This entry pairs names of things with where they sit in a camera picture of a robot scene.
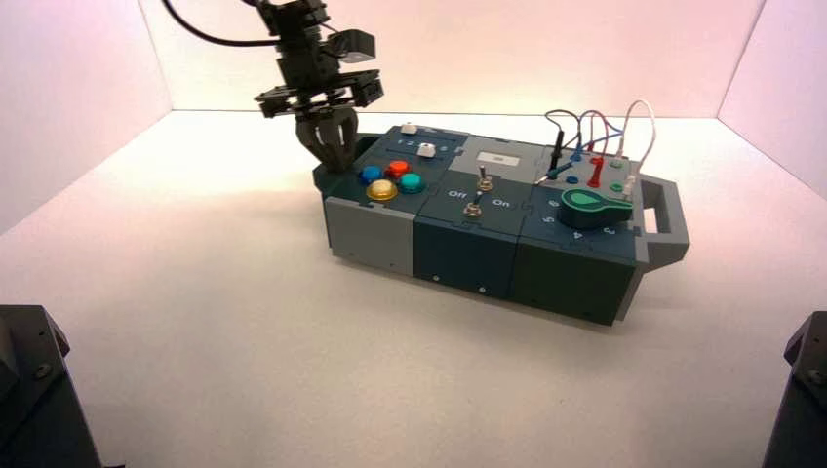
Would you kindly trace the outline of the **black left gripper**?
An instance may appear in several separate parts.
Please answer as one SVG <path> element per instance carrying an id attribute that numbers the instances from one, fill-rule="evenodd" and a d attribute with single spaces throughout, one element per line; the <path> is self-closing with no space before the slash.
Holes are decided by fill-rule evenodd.
<path id="1" fill-rule="evenodd" d="M 367 107 L 383 97 L 379 70 L 342 71 L 339 59 L 309 62 L 277 59 L 276 63 L 284 83 L 254 97 L 261 113 L 272 118 L 336 108 L 335 125 L 331 114 L 296 118 L 296 135 L 328 171 L 344 172 L 355 158 L 359 123 L 356 111 L 345 107 Z"/>

